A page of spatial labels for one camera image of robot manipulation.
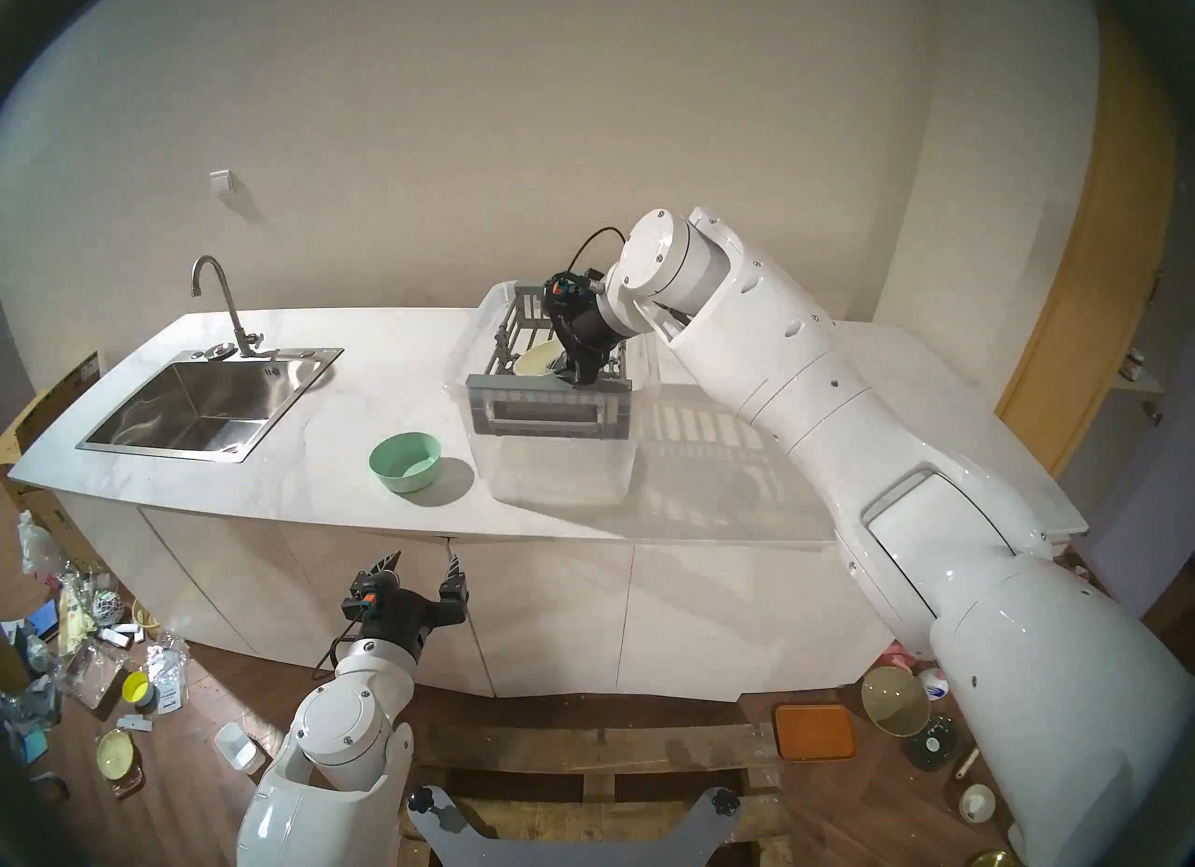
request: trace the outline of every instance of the orange tray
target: orange tray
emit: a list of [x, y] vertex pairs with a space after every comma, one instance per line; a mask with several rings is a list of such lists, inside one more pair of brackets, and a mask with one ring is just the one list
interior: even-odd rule
[[859, 751], [851, 713], [839, 703], [778, 706], [776, 743], [785, 761], [848, 761]]

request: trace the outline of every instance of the gray dish rack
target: gray dish rack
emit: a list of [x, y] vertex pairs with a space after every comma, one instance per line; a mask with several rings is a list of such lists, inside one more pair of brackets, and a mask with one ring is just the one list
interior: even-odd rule
[[626, 344], [589, 387], [572, 387], [554, 375], [515, 375], [519, 357], [554, 336], [543, 312], [544, 284], [516, 282], [514, 297], [494, 336], [494, 355], [465, 388], [473, 432], [568, 439], [626, 439], [631, 430], [631, 382]]

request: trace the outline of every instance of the shelf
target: shelf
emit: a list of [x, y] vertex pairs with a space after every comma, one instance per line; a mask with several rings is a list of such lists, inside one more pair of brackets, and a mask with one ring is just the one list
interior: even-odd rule
[[1113, 385], [1108, 389], [1110, 392], [1129, 392], [1130, 394], [1139, 394], [1142, 398], [1162, 398], [1166, 389], [1162, 387], [1154, 376], [1148, 374], [1144, 368], [1138, 375], [1135, 382], [1130, 382], [1126, 376], [1120, 373], [1113, 379]]

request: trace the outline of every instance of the white cabinet door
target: white cabinet door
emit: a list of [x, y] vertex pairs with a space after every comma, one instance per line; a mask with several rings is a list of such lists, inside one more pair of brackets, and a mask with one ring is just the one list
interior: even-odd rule
[[636, 546], [618, 689], [699, 700], [852, 683], [891, 642], [834, 546]]
[[615, 690], [632, 548], [453, 540], [498, 696]]
[[[301, 523], [280, 523], [277, 528], [315, 592], [329, 605], [339, 607], [356, 573], [368, 571], [392, 552], [402, 553], [397, 568], [402, 585], [429, 601], [439, 599], [440, 583], [448, 570], [448, 548], [441, 539], [397, 539], [388, 534]], [[465, 572], [472, 590], [473, 579], [468, 568]], [[428, 637], [415, 680], [445, 690], [494, 696], [470, 620], [436, 629]]]
[[255, 653], [186, 576], [136, 505], [56, 493], [71, 521], [158, 622], [191, 642]]
[[178, 564], [263, 658], [311, 668], [344, 628], [268, 521], [143, 508]]

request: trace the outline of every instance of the sink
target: sink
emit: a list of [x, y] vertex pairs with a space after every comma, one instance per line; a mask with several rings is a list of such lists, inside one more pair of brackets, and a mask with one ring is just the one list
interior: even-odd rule
[[276, 350], [209, 361], [180, 352], [75, 447], [244, 462], [343, 350]]

